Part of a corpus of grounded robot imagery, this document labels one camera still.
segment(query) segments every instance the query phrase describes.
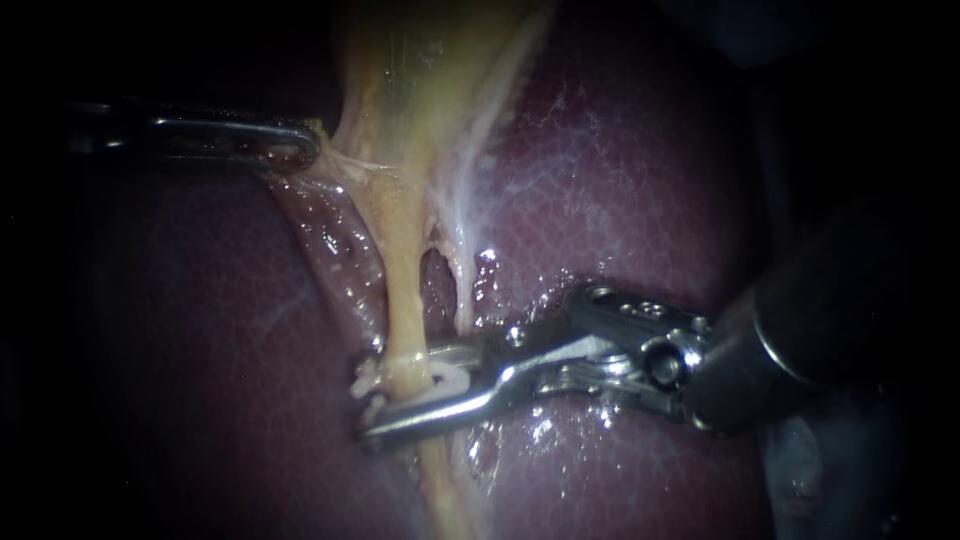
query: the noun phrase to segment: clip applier jaw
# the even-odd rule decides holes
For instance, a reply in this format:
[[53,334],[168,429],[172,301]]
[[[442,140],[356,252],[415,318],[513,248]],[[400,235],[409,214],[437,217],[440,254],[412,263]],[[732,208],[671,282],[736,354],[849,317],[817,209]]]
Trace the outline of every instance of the clip applier jaw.
[[559,314],[431,348],[431,362],[470,372],[467,391],[382,411],[359,442],[371,451],[409,444],[564,393],[683,421],[680,392],[708,330],[702,317],[671,306],[608,286],[582,286]]

